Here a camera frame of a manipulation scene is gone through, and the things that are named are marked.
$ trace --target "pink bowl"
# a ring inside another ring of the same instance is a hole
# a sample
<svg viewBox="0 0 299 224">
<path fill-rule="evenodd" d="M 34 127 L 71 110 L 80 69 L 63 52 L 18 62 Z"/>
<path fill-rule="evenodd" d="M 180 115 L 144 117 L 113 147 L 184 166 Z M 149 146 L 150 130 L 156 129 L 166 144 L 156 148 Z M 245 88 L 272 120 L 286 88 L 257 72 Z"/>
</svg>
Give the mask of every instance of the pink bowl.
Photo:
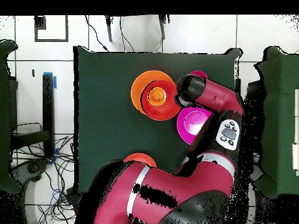
<svg viewBox="0 0 299 224">
<path fill-rule="evenodd" d="M 184 108 L 180 112 L 176 123 L 180 137 L 187 144 L 192 144 L 195 136 L 199 133 L 210 115 L 211 112 L 203 108 Z"/>
</svg>

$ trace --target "orange bowl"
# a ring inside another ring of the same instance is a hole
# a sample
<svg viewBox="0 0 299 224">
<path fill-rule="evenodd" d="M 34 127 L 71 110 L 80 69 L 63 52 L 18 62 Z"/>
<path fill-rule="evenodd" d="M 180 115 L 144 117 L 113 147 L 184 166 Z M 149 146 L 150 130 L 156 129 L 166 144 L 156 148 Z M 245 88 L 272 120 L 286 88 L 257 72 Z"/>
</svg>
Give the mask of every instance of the orange bowl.
<svg viewBox="0 0 299 224">
<path fill-rule="evenodd" d="M 159 89 L 158 100 L 152 96 L 153 104 L 149 95 L 154 89 Z M 146 115 L 157 121 L 164 121 L 173 118 L 180 111 L 180 107 L 175 103 L 176 85 L 167 80 L 156 80 L 150 83 L 141 95 L 141 106 Z M 165 99 L 162 104 L 159 103 L 161 99 Z"/>
<path fill-rule="evenodd" d="M 124 159 L 124 162 L 129 162 L 131 160 L 135 160 L 136 162 L 143 162 L 150 167 L 157 167 L 153 158 L 143 153 L 134 153 L 132 155 L 129 155 Z"/>
<path fill-rule="evenodd" d="M 142 109 L 140 102 L 141 94 L 148 84 L 157 80 L 168 81 L 175 85 L 173 80 L 162 71 L 145 71 L 140 76 L 138 76 L 132 84 L 131 99 L 133 105 L 136 107 L 138 111 L 142 112 L 145 115 L 146 113 Z"/>
</svg>

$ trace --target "button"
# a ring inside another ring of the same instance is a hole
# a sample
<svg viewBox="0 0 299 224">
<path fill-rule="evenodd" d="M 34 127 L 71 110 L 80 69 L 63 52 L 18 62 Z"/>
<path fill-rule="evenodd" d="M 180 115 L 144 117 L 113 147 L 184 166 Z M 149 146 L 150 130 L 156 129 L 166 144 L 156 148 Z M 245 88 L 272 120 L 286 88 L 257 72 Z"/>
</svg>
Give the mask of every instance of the button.
<svg viewBox="0 0 299 224">
<path fill-rule="evenodd" d="M 225 136 L 226 138 L 228 139 L 231 139 L 231 140 L 235 140 L 236 137 L 237 137 L 237 134 L 235 131 L 233 131 L 232 129 L 230 128 L 225 128 L 221 131 L 221 133 L 223 134 L 223 136 Z"/>
</svg>

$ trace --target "floor tile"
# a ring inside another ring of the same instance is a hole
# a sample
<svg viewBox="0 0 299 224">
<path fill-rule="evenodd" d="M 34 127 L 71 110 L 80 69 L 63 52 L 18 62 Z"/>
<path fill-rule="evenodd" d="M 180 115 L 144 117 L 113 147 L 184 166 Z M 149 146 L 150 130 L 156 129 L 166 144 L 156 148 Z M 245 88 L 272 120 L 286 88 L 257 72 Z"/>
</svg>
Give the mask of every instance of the floor tile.
<svg viewBox="0 0 299 224">
<path fill-rule="evenodd" d="M 0 16 L 0 40 L 15 40 L 15 17 Z M 15 59 L 15 52 L 8 55 L 8 60 Z"/>
<path fill-rule="evenodd" d="M 249 207 L 248 218 L 246 224 L 254 224 L 255 223 L 255 206 Z"/>
<path fill-rule="evenodd" d="M 43 73 L 56 76 L 54 89 L 55 133 L 74 133 L 74 63 L 17 61 L 18 124 L 43 123 Z"/>
<path fill-rule="evenodd" d="M 249 190 L 248 191 L 248 198 L 249 198 L 249 206 L 255 206 L 255 191 Z"/>
<path fill-rule="evenodd" d="M 245 99 L 249 82 L 254 82 L 260 79 L 258 71 L 254 68 L 255 63 L 240 62 L 239 63 L 239 78 L 241 79 L 241 96 Z"/>
<path fill-rule="evenodd" d="M 38 35 L 60 39 L 65 33 L 62 20 L 63 16 L 46 16 L 46 30 L 39 30 Z M 16 44 L 17 60 L 73 60 L 73 46 L 88 46 L 88 26 L 83 15 L 68 16 L 68 42 L 35 42 L 34 16 L 17 16 Z"/>
<path fill-rule="evenodd" d="M 67 136 L 55 135 L 55 140 L 65 138 L 65 137 L 67 137 Z M 63 145 L 63 142 L 64 142 L 64 140 L 60 140 L 60 141 L 56 142 L 55 147 L 56 148 L 61 147 L 61 145 Z M 72 158 L 72 152 L 71 152 L 71 148 L 70 148 L 71 142 L 73 142 L 72 139 L 70 141 L 68 141 L 60 150 L 60 155 L 67 156 L 67 157 L 57 158 L 55 161 L 57 163 L 56 168 L 59 169 L 59 171 L 62 174 L 62 177 L 64 179 L 64 183 L 65 183 L 64 191 L 65 192 L 67 189 L 69 189 L 70 187 L 72 187 L 74 185 L 74 164 L 64 161 L 64 160 L 67 160 L 67 158 Z M 23 150 L 24 152 L 28 152 L 27 148 L 22 148 L 21 150 Z M 40 152 L 40 150 L 35 149 L 35 150 L 32 150 L 32 152 L 37 153 L 37 152 Z M 34 156 L 26 156 L 26 155 L 21 156 L 21 154 L 19 154 L 19 156 L 27 157 L 27 158 L 34 157 Z M 41 180 L 39 180 L 38 182 L 35 182 L 35 183 L 32 183 L 32 182 L 29 183 L 27 190 L 26 190 L 25 204 L 51 204 L 51 199 L 53 196 L 52 188 L 54 190 L 57 190 L 57 189 L 62 190 L 61 178 L 58 177 L 56 168 L 55 168 L 54 164 L 47 165 L 46 172 L 49 175 L 49 177 L 51 178 L 51 181 L 50 181 L 48 175 L 46 173 L 43 173 L 41 176 Z"/>
<path fill-rule="evenodd" d="M 238 15 L 237 46 L 244 52 L 241 61 L 261 61 L 264 49 L 280 46 L 287 53 L 299 49 L 297 17 L 287 15 Z"/>
<path fill-rule="evenodd" d="M 236 15 L 170 15 L 165 53 L 223 54 L 235 47 Z"/>
<path fill-rule="evenodd" d="M 55 212 L 55 218 L 51 216 L 51 206 L 45 205 L 26 205 L 25 212 L 27 217 L 27 224 L 67 224 L 63 219 L 63 216 L 58 215 L 57 209 Z M 65 218 L 72 218 L 75 215 L 73 210 L 63 210 L 62 212 Z M 68 224 L 74 224 L 75 219 L 68 220 Z"/>
<path fill-rule="evenodd" d="M 109 42 L 106 18 L 103 15 L 90 16 L 89 24 L 93 26 L 98 34 L 99 41 L 109 51 L 124 51 L 120 31 L 120 18 L 114 17 L 111 24 L 112 42 Z M 125 38 L 130 42 L 134 51 L 156 52 L 161 43 L 161 30 L 158 15 L 126 16 L 121 18 L 121 29 Z M 132 48 L 124 39 L 126 51 Z M 98 43 L 93 28 L 89 28 L 89 48 L 92 51 L 104 52 Z"/>
</svg>

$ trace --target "red robot arm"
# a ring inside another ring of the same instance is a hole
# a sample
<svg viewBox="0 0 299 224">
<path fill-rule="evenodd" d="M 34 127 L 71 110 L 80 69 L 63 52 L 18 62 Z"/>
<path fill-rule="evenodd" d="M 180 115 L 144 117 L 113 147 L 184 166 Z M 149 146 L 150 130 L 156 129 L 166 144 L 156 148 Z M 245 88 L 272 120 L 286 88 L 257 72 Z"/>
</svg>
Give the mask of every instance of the red robot arm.
<svg viewBox="0 0 299 224">
<path fill-rule="evenodd" d="M 238 164 L 242 105 L 235 92 L 196 75 L 180 78 L 177 89 L 178 105 L 215 112 L 198 134 L 200 145 L 176 174 L 140 162 L 109 164 L 82 197 L 75 224 L 223 223 Z"/>
</svg>

